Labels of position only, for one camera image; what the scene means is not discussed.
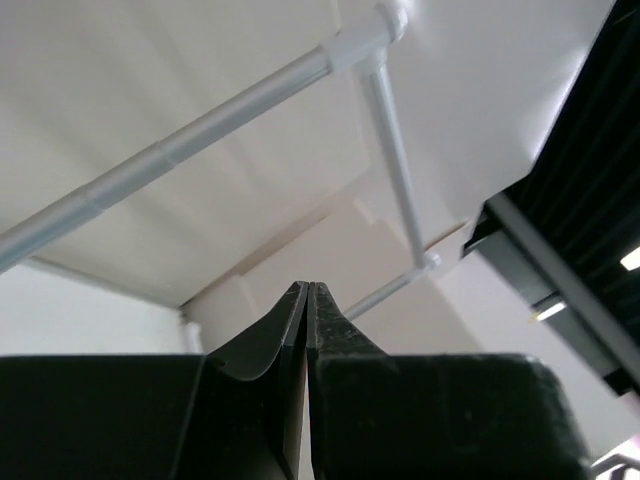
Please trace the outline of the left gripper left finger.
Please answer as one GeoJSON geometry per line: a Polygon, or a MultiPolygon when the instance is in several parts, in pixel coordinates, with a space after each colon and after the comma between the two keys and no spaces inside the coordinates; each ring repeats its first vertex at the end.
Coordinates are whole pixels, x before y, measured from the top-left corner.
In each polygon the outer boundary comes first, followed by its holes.
{"type": "Polygon", "coordinates": [[[208,354],[9,356],[5,479],[294,479],[308,286],[208,354]]]}

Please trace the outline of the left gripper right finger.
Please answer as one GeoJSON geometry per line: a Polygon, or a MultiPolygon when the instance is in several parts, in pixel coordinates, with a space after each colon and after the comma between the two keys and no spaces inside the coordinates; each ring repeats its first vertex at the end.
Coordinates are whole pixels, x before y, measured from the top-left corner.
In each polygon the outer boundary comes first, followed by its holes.
{"type": "Polygon", "coordinates": [[[318,479],[586,479],[588,452],[557,376],[523,354],[391,355],[328,287],[307,307],[318,479]]]}

